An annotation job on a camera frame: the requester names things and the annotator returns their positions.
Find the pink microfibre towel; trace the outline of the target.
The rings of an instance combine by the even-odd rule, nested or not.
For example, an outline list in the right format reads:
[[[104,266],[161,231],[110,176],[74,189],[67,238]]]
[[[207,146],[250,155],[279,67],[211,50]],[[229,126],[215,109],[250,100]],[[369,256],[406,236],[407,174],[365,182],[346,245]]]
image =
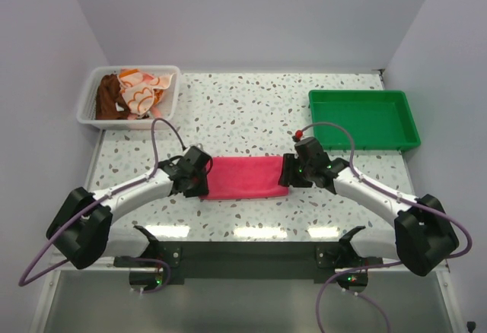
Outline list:
[[[277,198],[288,195],[279,185],[283,159],[266,157],[215,157],[207,176],[204,200]]]

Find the brown towel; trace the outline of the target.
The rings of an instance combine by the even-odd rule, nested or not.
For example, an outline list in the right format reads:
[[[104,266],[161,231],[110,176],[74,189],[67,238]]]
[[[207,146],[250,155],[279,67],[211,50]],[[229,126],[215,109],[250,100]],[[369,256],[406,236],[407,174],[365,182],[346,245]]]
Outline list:
[[[127,120],[130,111],[121,94],[118,77],[104,75],[97,88],[96,120]]]

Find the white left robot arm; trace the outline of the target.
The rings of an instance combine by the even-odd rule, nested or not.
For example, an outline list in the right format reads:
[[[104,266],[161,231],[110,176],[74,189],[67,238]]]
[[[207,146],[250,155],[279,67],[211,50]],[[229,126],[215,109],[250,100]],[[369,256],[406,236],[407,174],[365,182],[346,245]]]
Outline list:
[[[157,160],[154,168],[118,186],[89,192],[72,190],[46,231],[47,239],[77,269],[102,257],[132,257],[139,265],[153,265],[157,240],[143,227],[120,232],[112,226],[122,217],[158,199],[182,194],[208,194],[207,175],[212,157],[192,146],[185,154]]]

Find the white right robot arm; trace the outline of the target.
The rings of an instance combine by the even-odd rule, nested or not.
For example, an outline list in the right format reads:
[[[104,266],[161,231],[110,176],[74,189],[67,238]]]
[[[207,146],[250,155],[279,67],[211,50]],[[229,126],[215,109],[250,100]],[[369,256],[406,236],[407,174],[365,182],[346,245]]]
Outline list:
[[[279,185],[316,186],[350,199],[386,221],[391,229],[380,233],[359,230],[339,247],[343,264],[356,266],[365,258],[387,258],[425,276],[460,245],[451,220],[439,200],[418,198],[375,182],[354,168],[352,160],[330,159],[319,141],[305,138],[285,154]]]

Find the green plastic tray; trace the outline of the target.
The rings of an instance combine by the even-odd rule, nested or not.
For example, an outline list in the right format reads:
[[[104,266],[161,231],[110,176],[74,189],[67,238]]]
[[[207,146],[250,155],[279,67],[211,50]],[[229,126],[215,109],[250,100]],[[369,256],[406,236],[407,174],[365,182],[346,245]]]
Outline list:
[[[421,140],[400,90],[311,90],[312,122],[343,127],[363,151],[409,151]]]

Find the orange patterned cream towel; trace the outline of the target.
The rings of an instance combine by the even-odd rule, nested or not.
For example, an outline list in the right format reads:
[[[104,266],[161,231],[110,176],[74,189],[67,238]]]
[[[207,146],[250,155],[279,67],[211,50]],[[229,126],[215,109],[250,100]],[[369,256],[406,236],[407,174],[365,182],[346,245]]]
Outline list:
[[[158,104],[172,84],[174,74],[155,76],[138,69],[122,70],[117,76],[119,95],[128,108],[128,120],[161,118]]]

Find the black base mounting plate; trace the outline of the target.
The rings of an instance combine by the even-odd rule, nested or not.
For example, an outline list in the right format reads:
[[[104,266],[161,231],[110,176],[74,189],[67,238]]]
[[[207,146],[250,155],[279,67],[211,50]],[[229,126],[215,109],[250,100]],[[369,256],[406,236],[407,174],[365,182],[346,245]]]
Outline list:
[[[160,242],[154,254],[170,267],[170,284],[189,279],[312,280],[340,268],[381,263],[341,242]]]

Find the white plastic laundry basket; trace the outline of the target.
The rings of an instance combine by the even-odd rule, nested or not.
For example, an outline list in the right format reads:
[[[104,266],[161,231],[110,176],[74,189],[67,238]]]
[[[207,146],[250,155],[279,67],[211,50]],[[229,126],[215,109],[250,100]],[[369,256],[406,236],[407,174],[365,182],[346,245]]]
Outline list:
[[[107,66],[96,68],[88,78],[81,95],[81,102],[78,106],[77,120],[81,124],[92,125],[103,130],[146,130],[151,127],[154,119],[136,120],[96,120],[96,94],[97,88],[104,75],[118,75],[125,69],[138,69],[151,75],[161,76],[174,74],[172,84],[158,104],[161,111],[161,118],[171,120],[175,115],[178,96],[180,94],[180,82],[182,75],[180,69],[174,65],[143,65],[143,66]]]

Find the aluminium rail frame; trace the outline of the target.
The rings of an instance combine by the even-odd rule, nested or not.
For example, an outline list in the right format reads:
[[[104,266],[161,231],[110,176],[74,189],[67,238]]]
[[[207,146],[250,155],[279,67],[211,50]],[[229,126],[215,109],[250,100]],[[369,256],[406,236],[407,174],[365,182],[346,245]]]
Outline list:
[[[120,227],[140,224],[168,242],[332,242],[353,226],[384,227],[361,208],[304,209],[283,204],[202,206],[198,211],[138,210]],[[324,277],[291,278],[289,267],[242,262],[240,277],[190,278],[156,293],[129,286],[129,269],[111,259],[46,279],[34,332],[465,332],[466,320],[446,265],[425,277],[402,266],[368,272],[348,293]]]

